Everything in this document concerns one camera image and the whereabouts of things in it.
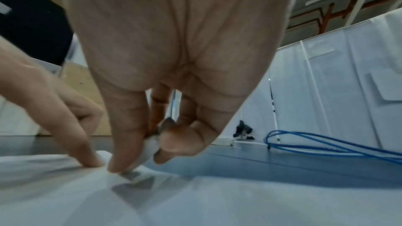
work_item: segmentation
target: blue cable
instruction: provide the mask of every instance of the blue cable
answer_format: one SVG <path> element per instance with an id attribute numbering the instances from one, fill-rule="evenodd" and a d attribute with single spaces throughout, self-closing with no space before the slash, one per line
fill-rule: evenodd
<path id="1" fill-rule="evenodd" d="M 269 138 L 271 138 L 273 136 L 277 136 L 277 135 L 282 135 L 282 134 L 293 134 L 293 135 L 296 135 L 296 136 L 299 136 L 299 137 L 303 137 L 303 138 L 306 138 L 306 139 L 317 141 L 317 142 L 322 143 L 322 144 L 326 144 L 328 146 L 336 147 L 339 150 L 338 149 L 329 149 L 329 148 L 324 148 L 324 147 L 318 147 L 318 146 L 273 144 L 273 143 L 268 142 Z M 364 157 L 375 158 L 375 159 L 379 159 L 379 160 L 382 160 L 382 161 L 392 162 L 392 163 L 395 163 L 395 164 L 402 165 L 402 162 L 398 161 L 398 160 L 402 159 L 400 157 L 376 156 L 376 155 L 373 155 L 373 154 L 368 154 L 368 153 L 364 153 L 364 152 L 361 152 L 361 151 L 349 149 L 349 148 L 346 148 L 346 147 L 343 147 L 343 146 L 335 145 L 335 144 L 332 144 L 330 142 L 326 142 L 326 141 L 319 140 L 319 139 L 309 137 L 309 136 L 315 136 L 315 137 L 320 137 L 320 138 L 324 138 L 324 139 L 329 139 L 329 140 L 332 140 L 332 141 L 336 141 L 336 142 L 340 142 L 340 143 L 343 143 L 343 144 L 364 148 L 364 149 L 367 149 L 367 150 L 377 151 L 377 152 L 381 152 L 381 153 L 384 153 L 384 154 L 392 154 L 392 155 L 402 156 L 402 153 L 388 151 L 388 150 L 385 150 L 385 149 L 373 148 L 373 147 L 364 146 L 364 145 L 359 145 L 359 144 L 355 144 L 355 143 L 340 140 L 340 139 L 331 138 L 331 137 L 324 136 L 324 135 L 312 134 L 312 133 L 306 133 L 306 132 L 289 132 L 289 131 L 282 131 L 282 130 L 271 131 L 266 136 L 266 138 L 264 140 L 264 143 L 268 145 L 268 149 L 270 149 L 270 147 L 273 147 L 275 149 L 294 152 L 294 153 L 298 153 L 298 154 L 320 155 L 320 156 L 327 156 L 327 157 L 361 157 L 361 156 L 364 156 Z M 312 149 L 312 150 L 321 150 L 321 151 L 331 151 L 331 152 L 334 152 L 334 153 L 333 154 L 328 154 L 328 153 L 326 153 L 326 154 L 309 153 L 309 152 L 303 152 L 303 151 L 297 151 L 297 150 L 293 150 L 293 149 L 288 149 L 288 148 L 285 148 L 285 147 L 288 147 L 288 148 L 303 148 L 303 149 Z M 360 155 L 358 155 L 358 156 L 357 155 L 348 155 L 348 154 L 342 154 L 341 155 L 341 154 L 338 154 L 338 153 L 355 153 L 355 154 L 360 154 Z"/>

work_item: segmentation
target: gray floor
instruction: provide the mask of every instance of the gray floor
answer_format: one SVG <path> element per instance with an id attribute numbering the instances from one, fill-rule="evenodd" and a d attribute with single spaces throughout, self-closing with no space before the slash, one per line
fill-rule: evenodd
<path id="1" fill-rule="evenodd" d="M 93 137 L 97 150 L 112 152 L 111 138 Z M 0 156 L 63 154 L 51 137 L 0 137 Z M 210 146 L 195 157 L 145 166 L 186 176 L 230 177 L 323 187 L 402 188 L 402 167 L 373 159 L 315 157 L 268 152 L 263 146 L 241 149 Z"/>

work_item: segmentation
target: dark wall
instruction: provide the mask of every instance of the dark wall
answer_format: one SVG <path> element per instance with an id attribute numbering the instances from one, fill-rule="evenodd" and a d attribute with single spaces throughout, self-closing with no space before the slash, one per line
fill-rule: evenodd
<path id="1" fill-rule="evenodd" d="M 0 13 L 0 35 L 29 56 L 61 65 L 73 32 L 64 9 L 51 0 L 0 0 L 11 8 Z"/>

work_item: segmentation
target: wooden board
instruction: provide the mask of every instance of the wooden board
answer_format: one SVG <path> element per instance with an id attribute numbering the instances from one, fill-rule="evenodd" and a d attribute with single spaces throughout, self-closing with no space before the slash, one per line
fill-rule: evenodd
<path id="1" fill-rule="evenodd" d="M 93 133 L 92 136 L 111 136 L 109 117 L 107 115 L 103 99 L 99 93 L 98 87 L 89 73 L 88 68 L 76 63 L 66 62 L 63 66 L 60 78 L 74 90 L 94 101 L 105 111 L 105 115 L 100 121 L 98 129 Z M 48 135 L 48 133 L 44 130 L 42 130 L 40 134 Z"/>

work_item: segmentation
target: white sheet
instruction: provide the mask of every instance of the white sheet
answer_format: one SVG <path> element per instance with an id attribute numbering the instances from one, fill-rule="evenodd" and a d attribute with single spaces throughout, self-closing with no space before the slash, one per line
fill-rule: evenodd
<path id="1" fill-rule="evenodd" d="M 181 177 L 145 167 L 124 178 L 61 155 L 0 157 L 0 176 L 2 226 L 391 226 L 402 220 L 402 190 Z"/>

